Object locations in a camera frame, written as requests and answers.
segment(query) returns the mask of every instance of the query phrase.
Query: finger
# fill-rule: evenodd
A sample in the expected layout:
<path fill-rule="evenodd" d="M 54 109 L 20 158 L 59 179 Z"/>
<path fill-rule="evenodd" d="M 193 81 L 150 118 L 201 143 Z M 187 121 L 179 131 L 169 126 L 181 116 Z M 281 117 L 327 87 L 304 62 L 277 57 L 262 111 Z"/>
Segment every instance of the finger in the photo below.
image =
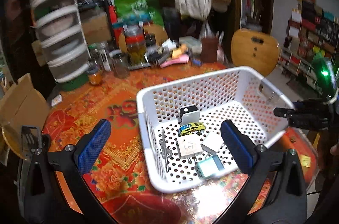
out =
<path fill-rule="evenodd" d="M 339 156 L 339 144 L 336 144 L 335 146 L 331 147 L 330 153 L 334 156 Z"/>

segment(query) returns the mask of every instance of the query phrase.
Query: blue gripper pad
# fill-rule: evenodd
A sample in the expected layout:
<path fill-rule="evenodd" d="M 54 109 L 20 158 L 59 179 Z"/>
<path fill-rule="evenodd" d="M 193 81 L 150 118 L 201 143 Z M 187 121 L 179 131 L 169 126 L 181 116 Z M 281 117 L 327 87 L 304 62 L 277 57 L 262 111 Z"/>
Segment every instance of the blue gripper pad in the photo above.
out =
<path fill-rule="evenodd" d="M 247 135 L 241 134 L 231 120 L 221 123 L 220 133 L 240 171 L 250 174 L 257 161 L 255 144 Z"/>
<path fill-rule="evenodd" d="M 81 175 L 90 172 L 110 135 L 110 122 L 101 119 L 89 134 L 81 137 L 73 155 L 74 162 Z"/>

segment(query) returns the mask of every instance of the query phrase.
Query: perforated basket bottom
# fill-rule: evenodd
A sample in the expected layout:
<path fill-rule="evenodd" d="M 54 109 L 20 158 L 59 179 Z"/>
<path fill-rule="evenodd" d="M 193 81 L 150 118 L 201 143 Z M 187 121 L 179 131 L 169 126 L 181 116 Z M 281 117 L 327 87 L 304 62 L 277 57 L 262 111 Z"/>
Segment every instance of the perforated basket bottom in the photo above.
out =
<path fill-rule="evenodd" d="M 200 135 L 201 142 L 211 131 L 216 131 L 220 133 L 220 125 L 224 120 L 230 119 L 233 121 L 234 125 L 240 130 L 242 134 L 248 135 L 250 139 L 257 144 L 264 144 L 267 140 L 266 132 L 261 129 L 261 126 L 255 119 L 251 116 L 250 112 L 247 111 L 239 102 L 229 102 L 219 107 L 214 107 L 211 110 L 201 111 L 200 112 L 200 122 L 203 122 L 206 126 L 205 132 Z M 170 157 L 168 160 L 169 173 L 166 173 L 168 183 L 185 183 L 185 182 L 196 182 L 199 183 L 201 178 L 199 178 L 196 168 L 195 161 L 201 161 L 208 156 L 211 156 L 207 152 L 204 152 L 202 155 L 197 156 L 197 158 L 192 157 L 191 163 L 189 159 L 180 159 L 178 155 L 177 139 L 178 139 L 178 130 L 180 123 L 175 121 L 170 121 L 166 123 L 161 123 L 155 127 L 155 136 L 156 142 L 159 147 L 159 140 L 162 139 L 161 131 L 165 130 L 165 141 L 166 146 L 169 147 L 173 152 L 173 157 Z M 227 173 L 230 173 L 234 170 L 237 165 L 232 157 L 232 154 L 228 151 L 226 145 L 223 145 L 217 155 L 219 156 L 221 162 Z"/>

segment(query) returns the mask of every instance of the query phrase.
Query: table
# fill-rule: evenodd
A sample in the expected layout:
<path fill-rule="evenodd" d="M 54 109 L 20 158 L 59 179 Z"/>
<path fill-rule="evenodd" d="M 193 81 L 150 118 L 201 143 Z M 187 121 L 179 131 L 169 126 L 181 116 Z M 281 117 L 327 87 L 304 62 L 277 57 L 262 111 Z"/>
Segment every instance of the table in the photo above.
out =
<path fill-rule="evenodd" d="M 221 64 L 144 68 L 132 71 L 124 80 L 107 73 L 101 86 L 88 83 L 74 91 L 63 92 L 63 101 L 51 109 L 43 129 L 43 133 L 52 138 L 50 151 L 76 144 L 101 118 L 106 118 L 111 122 L 111 136 L 91 172 L 83 178 L 119 223 L 212 223 L 231 203 L 247 175 L 236 171 L 177 194 L 155 190 L 147 174 L 135 100 L 142 88 L 224 68 Z M 295 148 L 310 158 L 311 167 L 303 167 L 306 181 L 310 183 L 317 171 L 316 155 L 303 135 L 289 129 L 277 146 Z M 79 210 L 60 173 L 58 178 L 68 203 Z M 262 206 L 270 185 L 267 179 L 251 212 Z"/>

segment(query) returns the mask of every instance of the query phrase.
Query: green bag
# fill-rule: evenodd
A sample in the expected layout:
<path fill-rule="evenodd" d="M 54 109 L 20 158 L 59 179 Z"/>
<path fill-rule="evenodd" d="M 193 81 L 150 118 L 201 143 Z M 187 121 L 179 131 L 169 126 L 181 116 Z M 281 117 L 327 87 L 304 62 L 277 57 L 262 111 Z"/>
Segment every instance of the green bag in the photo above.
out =
<path fill-rule="evenodd" d="M 154 24 L 164 26 L 158 0 L 114 0 L 118 18 L 144 21 L 151 19 Z"/>

